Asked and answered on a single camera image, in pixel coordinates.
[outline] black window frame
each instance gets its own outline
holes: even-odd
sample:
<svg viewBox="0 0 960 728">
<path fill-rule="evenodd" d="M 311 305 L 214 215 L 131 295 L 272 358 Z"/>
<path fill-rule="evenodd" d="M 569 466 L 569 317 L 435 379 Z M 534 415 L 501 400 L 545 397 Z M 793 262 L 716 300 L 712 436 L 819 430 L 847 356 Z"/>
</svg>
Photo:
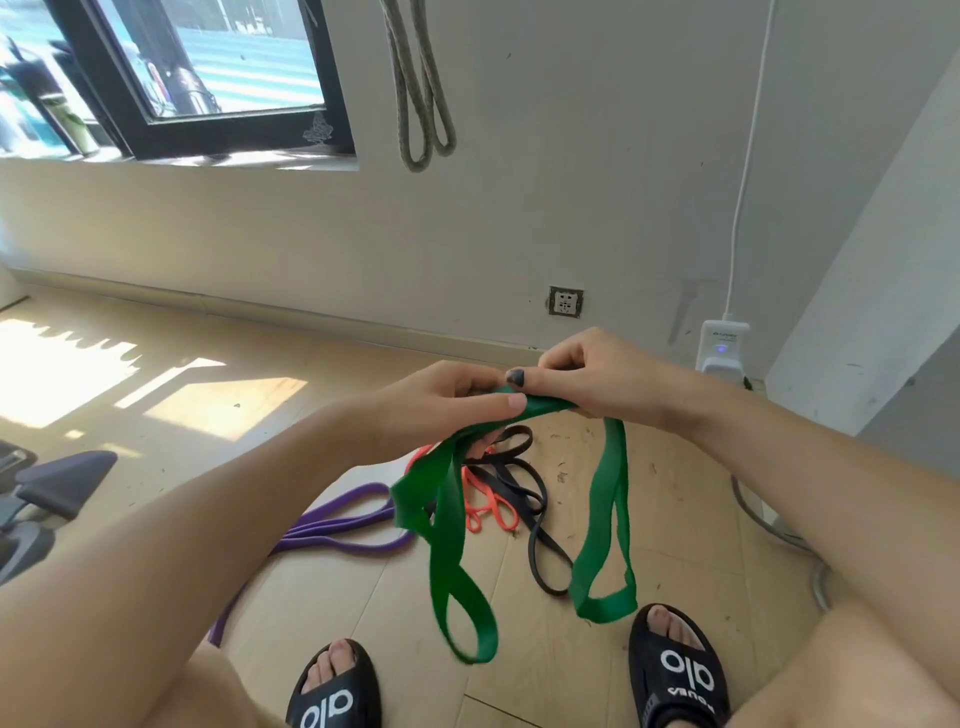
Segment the black window frame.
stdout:
<svg viewBox="0 0 960 728">
<path fill-rule="evenodd" d="M 299 5 L 324 95 L 322 105 L 164 118 L 154 117 L 126 54 L 96 0 L 45 2 L 73 49 L 93 93 L 137 159 L 303 149 L 315 145 L 317 137 L 311 130 L 316 131 L 316 125 L 321 122 L 329 126 L 329 138 L 324 142 L 327 151 L 354 153 L 321 0 L 299 0 Z M 162 8 L 161 0 L 138 2 L 156 3 Z"/>
</svg>

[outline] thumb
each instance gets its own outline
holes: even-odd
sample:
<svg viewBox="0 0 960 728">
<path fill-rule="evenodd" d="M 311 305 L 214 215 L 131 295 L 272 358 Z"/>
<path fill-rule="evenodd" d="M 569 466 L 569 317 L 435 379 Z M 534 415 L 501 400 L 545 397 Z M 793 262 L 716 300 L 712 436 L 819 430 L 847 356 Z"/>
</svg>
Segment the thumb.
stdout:
<svg viewBox="0 0 960 728">
<path fill-rule="evenodd" d="M 557 397 L 576 401 L 580 391 L 581 370 L 542 369 L 523 367 L 507 372 L 507 383 L 530 395 Z"/>
<path fill-rule="evenodd" d="M 460 397 L 449 402 L 449 418 L 453 429 L 477 423 L 510 420 L 527 406 L 527 397 L 518 392 Z"/>
</svg>

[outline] electrical outlet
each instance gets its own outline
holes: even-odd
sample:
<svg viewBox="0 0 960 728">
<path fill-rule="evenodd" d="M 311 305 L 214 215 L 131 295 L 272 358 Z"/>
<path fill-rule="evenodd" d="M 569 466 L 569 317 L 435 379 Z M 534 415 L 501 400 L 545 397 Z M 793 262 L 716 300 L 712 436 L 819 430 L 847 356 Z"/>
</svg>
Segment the electrical outlet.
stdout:
<svg viewBox="0 0 960 728">
<path fill-rule="evenodd" d="M 546 300 L 546 311 L 551 316 L 568 316 L 579 319 L 584 308 L 584 292 L 580 288 L 560 288 L 550 286 L 550 296 Z"/>
</svg>

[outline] green resistance band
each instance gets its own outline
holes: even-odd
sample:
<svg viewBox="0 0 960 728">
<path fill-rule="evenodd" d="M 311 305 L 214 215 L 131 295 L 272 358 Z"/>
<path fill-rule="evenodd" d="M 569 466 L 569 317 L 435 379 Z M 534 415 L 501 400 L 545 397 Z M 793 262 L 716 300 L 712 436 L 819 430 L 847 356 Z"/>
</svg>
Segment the green resistance band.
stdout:
<svg viewBox="0 0 960 728">
<path fill-rule="evenodd" d="M 488 663 L 498 643 L 496 618 L 480 588 L 460 560 L 464 555 L 467 512 L 461 470 L 470 446 L 489 432 L 533 417 L 574 407 L 552 397 L 527 396 L 523 412 L 511 420 L 465 427 L 418 459 L 390 489 L 396 506 L 396 525 L 416 531 L 430 544 L 430 599 L 437 624 L 457 658 L 468 665 Z M 598 624 L 616 621 L 636 610 L 636 579 L 630 565 L 630 518 L 627 514 L 627 440 L 623 423 L 604 419 L 607 444 L 590 485 L 589 522 L 584 547 L 573 562 L 569 594 L 577 615 Z M 436 501 L 433 522 L 424 508 Z M 622 589 L 601 598 L 589 595 L 590 586 L 610 553 L 612 512 L 616 507 L 616 540 L 626 562 Z M 450 636 L 447 606 L 453 597 L 467 612 L 477 634 L 477 653 L 469 655 Z"/>
</svg>

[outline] purple resistance band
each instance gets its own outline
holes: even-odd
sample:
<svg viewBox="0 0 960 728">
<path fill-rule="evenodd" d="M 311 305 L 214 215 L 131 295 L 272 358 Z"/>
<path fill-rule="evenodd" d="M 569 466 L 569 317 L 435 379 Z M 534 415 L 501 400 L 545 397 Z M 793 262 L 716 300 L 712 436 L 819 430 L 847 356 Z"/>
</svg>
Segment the purple resistance band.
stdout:
<svg viewBox="0 0 960 728">
<path fill-rule="evenodd" d="M 386 496 L 387 500 L 371 513 L 365 513 L 362 516 L 347 516 L 343 518 L 330 518 L 334 513 L 349 506 L 351 503 L 370 496 Z M 391 521 L 394 517 L 394 502 L 390 500 L 390 488 L 383 483 L 367 483 L 358 486 L 352 491 L 347 491 L 342 496 L 337 496 L 329 503 L 317 506 L 312 511 L 307 511 L 297 519 L 297 522 L 286 532 L 280 543 L 274 546 L 270 552 L 273 556 L 284 551 L 291 551 L 295 548 L 307 548 L 310 546 L 333 546 L 347 553 L 360 554 L 385 554 L 394 549 L 406 546 L 416 538 L 413 531 L 405 531 L 392 541 L 386 544 L 356 544 L 349 541 L 340 541 L 332 538 L 335 534 L 355 531 L 359 528 L 365 528 L 374 523 Z M 230 600 L 223 614 L 217 619 L 213 627 L 206 635 L 206 639 L 211 644 L 219 647 L 224 638 L 224 630 L 227 628 L 227 619 L 240 596 L 247 588 L 245 584 L 236 596 Z"/>
</svg>

